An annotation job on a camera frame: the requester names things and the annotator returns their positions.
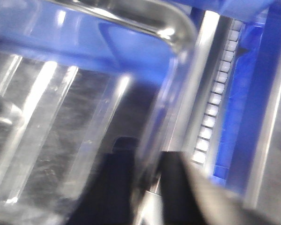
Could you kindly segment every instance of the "metal edge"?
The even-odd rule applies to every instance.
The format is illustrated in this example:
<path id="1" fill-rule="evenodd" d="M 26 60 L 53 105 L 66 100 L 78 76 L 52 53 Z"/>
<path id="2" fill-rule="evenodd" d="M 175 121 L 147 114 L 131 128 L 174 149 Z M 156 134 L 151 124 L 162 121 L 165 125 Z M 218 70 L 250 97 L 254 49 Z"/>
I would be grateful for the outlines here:
<path id="1" fill-rule="evenodd" d="M 277 75 L 275 76 L 273 82 L 268 105 L 266 107 L 266 113 L 251 168 L 247 192 L 244 198 L 244 207 L 249 209 L 255 209 L 257 207 L 260 188 L 262 185 L 262 177 L 265 171 L 267 155 L 279 108 L 281 98 L 281 56 L 276 74 Z"/>

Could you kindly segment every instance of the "clear plastic container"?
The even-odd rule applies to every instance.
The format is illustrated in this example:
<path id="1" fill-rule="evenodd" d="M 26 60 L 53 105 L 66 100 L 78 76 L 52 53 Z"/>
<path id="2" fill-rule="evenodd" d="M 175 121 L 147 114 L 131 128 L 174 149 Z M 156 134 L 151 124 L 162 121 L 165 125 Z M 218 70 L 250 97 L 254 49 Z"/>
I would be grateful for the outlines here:
<path id="1" fill-rule="evenodd" d="M 155 94 L 168 99 L 182 51 L 165 41 L 175 31 L 157 38 L 98 18 L 111 15 L 103 6 L 91 16 L 86 4 L 60 4 L 0 0 L 0 221 L 9 224 L 62 224 L 113 142 L 140 138 Z"/>

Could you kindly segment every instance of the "white light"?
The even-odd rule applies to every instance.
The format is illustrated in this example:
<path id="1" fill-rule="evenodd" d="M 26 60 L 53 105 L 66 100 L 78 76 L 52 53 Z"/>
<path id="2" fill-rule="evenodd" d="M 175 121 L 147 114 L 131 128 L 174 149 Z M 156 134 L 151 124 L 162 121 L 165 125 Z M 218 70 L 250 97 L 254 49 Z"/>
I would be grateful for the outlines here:
<path id="1" fill-rule="evenodd" d="M 225 83 L 227 79 L 228 79 L 228 74 L 224 72 L 219 72 L 216 77 L 216 81 L 221 83 Z"/>
<path id="2" fill-rule="evenodd" d="M 167 40 L 170 39 L 170 36 L 175 34 L 175 30 L 173 28 L 166 28 L 164 30 L 160 30 L 157 32 L 157 34 L 160 35 L 160 37 L 165 38 Z"/>
<path id="3" fill-rule="evenodd" d="M 217 93 L 217 94 L 222 94 L 225 90 L 225 85 L 222 83 L 214 83 L 214 88 L 212 89 L 213 92 Z"/>
<path id="4" fill-rule="evenodd" d="M 213 128 L 215 125 L 215 118 L 211 116 L 204 116 L 202 124 L 206 127 Z"/>
<path id="5" fill-rule="evenodd" d="M 198 138 L 196 148 L 200 149 L 201 151 L 207 151 L 209 148 L 209 141 L 206 141 L 202 138 Z"/>
<path id="6" fill-rule="evenodd" d="M 7 199 L 6 203 L 7 204 L 11 204 L 11 203 L 17 203 L 18 202 L 18 198 L 17 197 L 13 197 L 11 199 Z"/>
<path id="7" fill-rule="evenodd" d="M 213 29 L 217 28 L 219 19 L 220 19 L 220 15 L 219 14 L 217 14 L 215 12 L 212 12 L 212 11 L 206 11 L 205 12 L 203 23 L 201 25 L 201 29 L 200 30 L 207 30 L 208 34 L 205 33 L 201 37 L 200 37 L 200 34 L 199 34 L 199 38 L 200 38 L 199 45 L 205 46 L 206 43 L 209 42 L 210 38 L 213 35 L 213 31 L 215 31 Z"/>
<path id="8" fill-rule="evenodd" d="M 57 26 L 61 27 L 62 24 L 65 21 L 65 17 L 66 17 L 66 12 L 65 11 L 59 11 L 58 16 L 57 16 Z"/>
<path id="9" fill-rule="evenodd" d="M 211 116 L 216 116 L 218 112 L 219 112 L 219 107 L 217 107 L 216 105 L 211 105 L 211 104 L 207 105 L 206 114 Z"/>
<path id="10" fill-rule="evenodd" d="M 206 160 L 206 154 L 204 152 L 195 150 L 195 152 L 192 156 L 192 160 L 197 163 L 203 164 L 203 163 L 205 163 L 205 160 Z"/>
<path id="11" fill-rule="evenodd" d="M 94 8 L 92 9 L 92 11 L 94 13 L 97 13 L 99 15 L 102 15 L 102 16 L 105 16 L 105 17 L 108 17 L 108 18 L 111 18 L 111 19 L 118 19 L 117 16 L 115 16 L 114 14 L 104 10 L 104 9 L 101 9 L 101 8 Z"/>
<path id="12" fill-rule="evenodd" d="M 222 60 L 227 61 L 227 62 L 231 62 L 233 60 L 234 57 L 234 52 L 230 52 L 230 51 L 224 51 Z"/>
<path id="13" fill-rule="evenodd" d="M 123 76 L 121 78 L 121 80 L 119 81 L 119 85 L 118 85 L 118 96 L 119 97 L 121 97 L 124 94 L 129 81 L 130 81 L 130 77 L 128 77 L 128 76 Z"/>
<path id="14" fill-rule="evenodd" d="M 42 97 L 50 80 L 53 77 L 56 67 L 57 67 L 57 62 L 53 62 L 53 61 L 46 62 L 43 65 L 36 80 L 34 81 L 30 93 L 25 100 L 23 111 L 22 111 L 23 117 L 26 119 L 26 121 L 29 121 L 30 117 L 32 116 L 33 111 L 35 110 L 40 98 Z"/>
<path id="15" fill-rule="evenodd" d="M 207 127 L 201 127 L 199 136 L 203 137 L 205 139 L 210 139 L 212 135 L 212 129 L 209 129 Z"/>
<path id="16" fill-rule="evenodd" d="M 0 122 L 6 123 L 8 125 L 12 125 L 13 124 L 11 120 L 9 120 L 7 118 L 4 118 L 4 117 L 0 117 Z"/>
<path id="17" fill-rule="evenodd" d="M 215 105 L 219 105 L 221 103 L 221 95 L 211 93 L 209 102 Z"/>
<path id="18" fill-rule="evenodd" d="M 230 62 L 221 61 L 220 71 L 227 73 L 227 72 L 229 72 L 230 67 L 231 67 L 231 63 Z"/>
<path id="19" fill-rule="evenodd" d="M 231 51 L 231 52 L 235 52 L 237 47 L 237 42 L 236 41 L 229 41 L 226 44 L 225 50 Z"/>

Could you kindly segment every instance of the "led strip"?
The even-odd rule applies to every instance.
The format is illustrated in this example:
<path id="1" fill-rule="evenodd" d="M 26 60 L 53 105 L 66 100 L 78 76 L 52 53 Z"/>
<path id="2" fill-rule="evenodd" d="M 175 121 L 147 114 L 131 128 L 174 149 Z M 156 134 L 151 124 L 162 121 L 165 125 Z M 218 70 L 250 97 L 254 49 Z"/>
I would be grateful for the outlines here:
<path id="1" fill-rule="evenodd" d="M 231 72 L 231 64 L 235 57 L 242 25 L 243 23 L 241 21 L 234 20 L 232 22 L 218 74 L 210 91 L 209 101 L 205 109 L 204 118 L 201 123 L 198 139 L 192 155 L 192 162 L 198 165 L 204 165 L 206 161 L 206 155 L 210 146 L 213 128 L 215 126 L 221 101 L 223 99 L 223 93 L 228 83 L 229 74 Z"/>

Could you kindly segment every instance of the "blue plastic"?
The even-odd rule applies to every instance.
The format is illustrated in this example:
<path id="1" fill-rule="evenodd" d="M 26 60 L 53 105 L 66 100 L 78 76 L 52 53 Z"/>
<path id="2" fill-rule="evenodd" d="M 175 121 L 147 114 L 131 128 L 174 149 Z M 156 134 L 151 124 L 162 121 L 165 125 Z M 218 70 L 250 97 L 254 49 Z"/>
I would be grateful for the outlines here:
<path id="1" fill-rule="evenodd" d="M 251 22 L 254 17 L 270 6 L 274 0 L 167 0 L 175 1 L 221 15 Z"/>
<path id="2" fill-rule="evenodd" d="M 173 58 L 155 37 L 44 0 L 0 0 L 0 52 L 156 84 Z"/>
<path id="3" fill-rule="evenodd" d="M 265 27 L 247 25 L 240 38 L 213 181 L 244 195 L 276 68 L 281 55 L 281 0 Z"/>

